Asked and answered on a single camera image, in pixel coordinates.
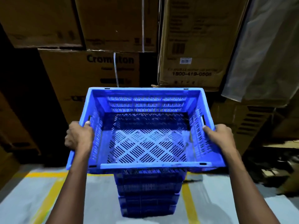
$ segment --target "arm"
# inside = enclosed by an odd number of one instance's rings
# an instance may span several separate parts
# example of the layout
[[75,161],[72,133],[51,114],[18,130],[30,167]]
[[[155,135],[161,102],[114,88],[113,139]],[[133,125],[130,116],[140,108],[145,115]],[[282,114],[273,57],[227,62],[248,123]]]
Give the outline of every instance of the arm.
[[72,122],[67,130],[65,145],[75,150],[73,164],[46,224],[82,224],[88,158],[93,142],[90,122],[81,127]]
[[278,219],[249,176],[236,149],[231,129],[226,125],[219,124],[216,125],[215,131],[207,126],[204,127],[204,131],[221,148],[227,161],[239,223],[279,224]]

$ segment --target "plastic packing strap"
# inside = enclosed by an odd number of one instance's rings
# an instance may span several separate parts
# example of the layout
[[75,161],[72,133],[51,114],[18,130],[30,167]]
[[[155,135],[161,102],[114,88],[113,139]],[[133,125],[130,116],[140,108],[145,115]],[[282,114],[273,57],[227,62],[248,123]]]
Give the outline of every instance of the plastic packing strap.
[[115,72],[116,86],[119,87],[115,59],[116,59],[116,53],[114,52],[113,53],[114,72]]
[[141,14],[142,14],[142,52],[144,52],[144,0],[142,0]]

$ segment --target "phone number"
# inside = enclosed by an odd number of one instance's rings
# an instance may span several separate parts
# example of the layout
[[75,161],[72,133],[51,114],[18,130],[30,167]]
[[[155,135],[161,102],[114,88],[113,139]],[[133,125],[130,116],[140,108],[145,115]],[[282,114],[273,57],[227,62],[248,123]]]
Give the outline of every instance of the phone number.
[[211,76],[211,72],[181,72],[181,71],[176,71],[172,72],[173,75],[175,76]]

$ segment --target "person's right hand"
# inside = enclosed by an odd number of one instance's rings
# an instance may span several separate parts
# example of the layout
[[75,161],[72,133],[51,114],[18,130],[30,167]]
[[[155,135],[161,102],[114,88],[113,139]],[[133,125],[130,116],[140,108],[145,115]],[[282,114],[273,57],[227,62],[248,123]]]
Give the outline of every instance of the person's right hand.
[[77,121],[71,122],[66,133],[65,146],[79,153],[90,153],[94,139],[90,121],[87,121],[83,127]]
[[211,141],[221,148],[223,154],[235,152],[237,149],[231,129],[224,124],[218,124],[215,125],[215,127],[215,131],[212,131],[207,126],[204,126],[203,130],[209,136]]

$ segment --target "floor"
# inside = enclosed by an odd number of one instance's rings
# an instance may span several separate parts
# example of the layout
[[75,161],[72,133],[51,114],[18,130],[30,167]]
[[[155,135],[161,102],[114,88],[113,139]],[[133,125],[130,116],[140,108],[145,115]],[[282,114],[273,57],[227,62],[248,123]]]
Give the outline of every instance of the floor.
[[[42,224],[55,203],[67,172],[24,165],[0,191],[0,223]],[[228,176],[189,173],[174,215],[130,219],[121,216],[112,175],[88,175],[84,223],[116,224],[237,224]],[[275,188],[258,185],[282,224],[298,223],[299,197],[277,196]]]

